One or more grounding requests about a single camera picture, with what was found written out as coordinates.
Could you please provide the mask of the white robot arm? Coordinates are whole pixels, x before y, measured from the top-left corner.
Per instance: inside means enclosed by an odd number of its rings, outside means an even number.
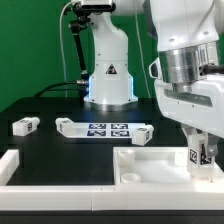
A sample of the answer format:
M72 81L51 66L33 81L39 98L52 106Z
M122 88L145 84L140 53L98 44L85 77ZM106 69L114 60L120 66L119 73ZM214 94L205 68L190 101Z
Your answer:
M224 77L216 45L224 31L222 0L81 0L81 8L94 21L97 62L85 104L118 109L136 100L124 65L127 39L110 14L137 10L157 39L154 87L163 116L224 138Z

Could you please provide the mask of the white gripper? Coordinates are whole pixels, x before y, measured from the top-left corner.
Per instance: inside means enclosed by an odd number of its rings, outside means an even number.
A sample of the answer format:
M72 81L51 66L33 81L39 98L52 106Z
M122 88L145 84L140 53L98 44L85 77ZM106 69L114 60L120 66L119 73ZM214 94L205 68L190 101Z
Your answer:
M182 123L189 147L199 143L197 129L208 132L205 134L205 159L211 162L218 155L218 137L224 138L224 76L208 75L196 81L191 85L191 93L174 92L171 84L159 79L154 85L161 113Z

